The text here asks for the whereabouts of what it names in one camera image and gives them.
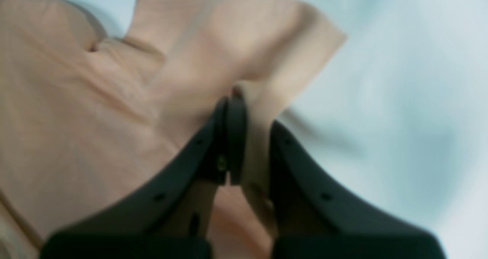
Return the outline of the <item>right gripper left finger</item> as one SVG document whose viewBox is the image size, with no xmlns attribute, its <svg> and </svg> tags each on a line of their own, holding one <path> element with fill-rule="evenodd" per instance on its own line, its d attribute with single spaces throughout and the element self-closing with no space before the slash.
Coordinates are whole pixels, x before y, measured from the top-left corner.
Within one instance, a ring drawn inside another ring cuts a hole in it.
<svg viewBox="0 0 488 259">
<path fill-rule="evenodd" d="M 242 96 L 221 98 L 206 124 L 144 186 L 59 230 L 42 259 L 210 259 L 205 239 L 217 189 L 239 185 L 246 146 Z"/>
</svg>

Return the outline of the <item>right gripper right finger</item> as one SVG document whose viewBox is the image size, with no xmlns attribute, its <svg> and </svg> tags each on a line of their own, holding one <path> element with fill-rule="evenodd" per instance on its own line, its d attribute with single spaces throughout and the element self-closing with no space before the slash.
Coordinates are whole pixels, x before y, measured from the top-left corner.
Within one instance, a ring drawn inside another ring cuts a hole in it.
<svg viewBox="0 0 488 259">
<path fill-rule="evenodd" d="M 444 259 L 437 238 L 353 194 L 274 122 L 270 199 L 278 224 L 274 259 Z"/>
</svg>

